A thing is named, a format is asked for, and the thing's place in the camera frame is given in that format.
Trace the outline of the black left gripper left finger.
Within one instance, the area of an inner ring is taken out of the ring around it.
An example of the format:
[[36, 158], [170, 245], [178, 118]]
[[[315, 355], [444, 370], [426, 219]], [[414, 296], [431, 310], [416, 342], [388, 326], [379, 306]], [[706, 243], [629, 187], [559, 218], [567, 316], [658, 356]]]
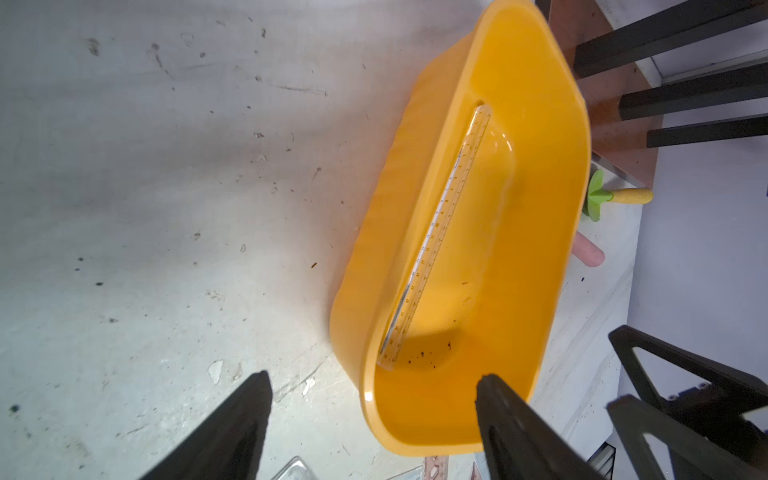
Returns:
[[269, 375], [250, 375], [146, 479], [254, 479], [273, 401]]

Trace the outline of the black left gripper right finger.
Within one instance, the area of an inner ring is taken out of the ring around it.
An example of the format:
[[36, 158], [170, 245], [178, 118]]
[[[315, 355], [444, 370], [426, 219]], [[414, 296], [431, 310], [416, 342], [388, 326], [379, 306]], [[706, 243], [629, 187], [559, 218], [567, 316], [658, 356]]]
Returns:
[[479, 381], [475, 405], [492, 479], [601, 477], [497, 375]]

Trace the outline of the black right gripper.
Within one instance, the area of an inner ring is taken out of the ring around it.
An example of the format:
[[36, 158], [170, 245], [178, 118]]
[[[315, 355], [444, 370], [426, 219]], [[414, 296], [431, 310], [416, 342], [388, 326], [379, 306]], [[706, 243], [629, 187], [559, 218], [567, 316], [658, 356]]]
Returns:
[[[636, 393], [609, 403], [607, 411], [639, 478], [664, 476], [648, 437], [666, 445], [677, 479], [766, 478], [767, 433], [745, 417], [766, 407], [765, 382], [628, 325], [612, 331], [609, 340]], [[663, 397], [638, 360], [638, 350], [703, 381]]]

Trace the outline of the clear stencil ruler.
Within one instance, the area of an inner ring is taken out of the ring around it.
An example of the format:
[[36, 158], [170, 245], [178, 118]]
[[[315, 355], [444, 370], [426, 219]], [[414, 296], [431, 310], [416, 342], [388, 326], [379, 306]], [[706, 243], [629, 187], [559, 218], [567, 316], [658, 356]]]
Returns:
[[318, 477], [300, 456], [294, 456], [272, 480], [318, 480]]

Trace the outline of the clear long straight ruler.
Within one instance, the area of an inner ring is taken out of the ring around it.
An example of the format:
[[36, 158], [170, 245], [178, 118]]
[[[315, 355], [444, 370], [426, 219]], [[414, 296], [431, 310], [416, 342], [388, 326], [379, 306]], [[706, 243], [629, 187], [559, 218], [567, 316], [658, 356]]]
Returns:
[[473, 112], [442, 194], [421, 241], [408, 280], [399, 294], [399, 301], [382, 340], [377, 365], [385, 370], [394, 369], [405, 344], [408, 330], [439, 256], [491, 117], [492, 108], [487, 104], [480, 104]]

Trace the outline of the clear blue triangle ruler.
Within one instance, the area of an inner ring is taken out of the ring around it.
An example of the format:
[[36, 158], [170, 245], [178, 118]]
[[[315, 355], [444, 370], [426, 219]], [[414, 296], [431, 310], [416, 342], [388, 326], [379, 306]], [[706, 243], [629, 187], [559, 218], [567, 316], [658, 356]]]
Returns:
[[418, 465], [414, 468], [398, 473], [387, 480], [422, 480], [424, 474], [424, 465]]

